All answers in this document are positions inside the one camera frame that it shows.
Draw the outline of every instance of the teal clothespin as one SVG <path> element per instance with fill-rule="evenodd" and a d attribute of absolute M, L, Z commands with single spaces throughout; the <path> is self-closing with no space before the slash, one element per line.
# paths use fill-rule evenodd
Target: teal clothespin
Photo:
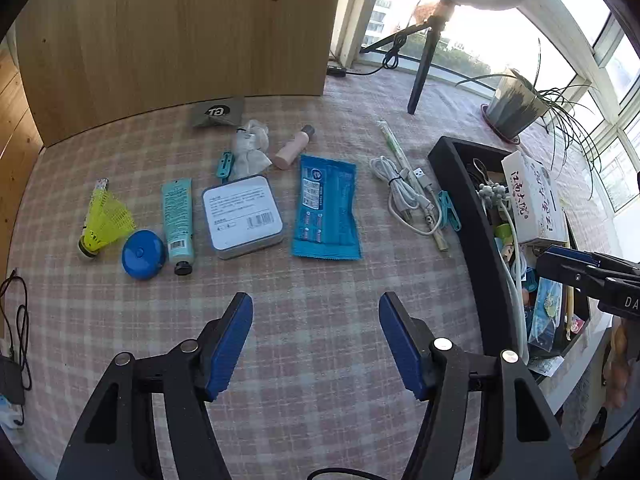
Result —
<path fill-rule="evenodd" d="M 450 224 L 455 232 L 460 231 L 462 224 L 460 223 L 456 209 L 453 207 L 449 193 L 446 191 L 439 192 L 438 200 L 440 202 L 440 208 L 442 209 L 442 227 Z"/>
<path fill-rule="evenodd" d="M 216 177 L 222 180 L 222 184 L 226 184 L 229 180 L 229 174 L 231 173 L 231 168 L 234 164 L 234 154 L 231 152 L 225 152 L 220 157 L 220 162 L 218 163 L 218 171 L 216 172 Z"/>

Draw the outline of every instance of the person's hand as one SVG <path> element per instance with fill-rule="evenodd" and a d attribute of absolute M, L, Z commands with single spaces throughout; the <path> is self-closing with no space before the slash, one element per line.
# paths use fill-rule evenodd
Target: person's hand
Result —
<path fill-rule="evenodd" d="M 626 385 L 629 382 L 631 369 L 626 358 L 628 339 L 626 336 L 626 322 L 614 317 L 611 336 L 611 353 L 605 367 L 607 380 L 608 408 L 622 408 L 626 402 Z"/>

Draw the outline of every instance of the silver screw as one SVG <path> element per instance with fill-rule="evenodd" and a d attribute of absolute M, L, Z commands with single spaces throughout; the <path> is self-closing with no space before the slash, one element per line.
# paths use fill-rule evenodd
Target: silver screw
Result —
<path fill-rule="evenodd" d="M 124 366 L 131 361 L 131 356 L 127 352 L 120 352 L 116 355 L 115 361 L 118 366 Z"/>
<path fill-rule="evenodd" d="M 451 350 L 451 348 L 453 347 L 453 343 L 451 341 L 449 341 L 447 338 L 445 337 L 439 337 L 437 338 L 434 342 L 433 345 L 438 349 L 438 350 L 442 350 L 443 352 L 446 352 L 447 350 Z"/>
<path fill-rule="evenodd" d="M 190 354 L 198 349 L 198 342 L 195 339 L 187 339 L 180 343 L 180 350 L 185 354 Z"/>
<path fill-rule="evenodd" d="M 515 363 L 518 361 L 518 354 L 513 350 L 505 350 L 502 352 L 502 358 L 508 363 Z"/>

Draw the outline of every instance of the blue round container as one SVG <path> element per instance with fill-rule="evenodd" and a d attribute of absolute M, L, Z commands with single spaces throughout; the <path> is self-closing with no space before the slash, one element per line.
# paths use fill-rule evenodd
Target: blue round container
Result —
<path fill-rule="evenodd" d="M 122 266 L 137 280 L 154 277 L 166 260 L 164 242 L 152 231 L 136 231 L 122 248 Z"/>

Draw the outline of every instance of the barcode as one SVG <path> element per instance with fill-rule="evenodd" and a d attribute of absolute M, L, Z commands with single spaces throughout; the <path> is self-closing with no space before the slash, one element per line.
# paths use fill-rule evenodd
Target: barcode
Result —
<path fill-rule="evenodd" d="M 258 227 L 265 224 L 271 224 L 273 223 L 273 215 L 270 211 L 267 211 L 266 213 L 261 213 L 256 216 L 250 216 L 246 219 L 246 222 L 249 227 Z"/>

